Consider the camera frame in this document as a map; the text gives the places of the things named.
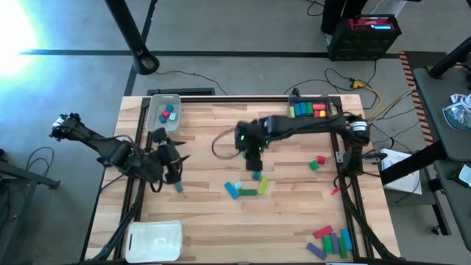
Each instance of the wooden table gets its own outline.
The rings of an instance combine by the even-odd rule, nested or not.
[[[123,98],[115,135],[135,135],[142,99]],[[359,95],[341,95],[341,101],[344,111],[363,113]],[[184,192],[178,194],[174,186],[164,185],[155,194],[147,185],[141,215],[142,222],[176,219],[183,224],[185,241],[178,261],[317,262],[320,260],[305,248],[308,242],[322,248],[322,241],[312,232],[325,225],[332,225],[337,233],[347,227],[340,194],[330,195],[336,166],[329,133],[294,135],[270,144],[262,157],[263,175],[269,179],[263,196],[234,200],[225,190],[226,182],[240,180],[245,188],[257,188],[258,182],[245,170],[241,156],[232,160],[214,157],[210,148],[213,139],[237,121],[285,113],[286,102],[183,103],[180,135],[173,139],[186,141],[178,150],[182,156],[191,155],[184,163]],[[233,144],[233,135],[225,136],[216,151],[233,153]],[[308,163],[317,155],[327,159],[313,172]],[[378,173],[373,165],[365,165],[365,171]],[[118,175],[115,169],[107,169],[102,185]],[[122,178],[99,196],[86,258],[95,256],[117,228],[126,181]],[[399,255],[380,178],[364,174],[358,181],[370,227]],[[358,226],[355,231],[359,250],[364,253]],[[329,255],[327,260],[347,261],[339,255]]]

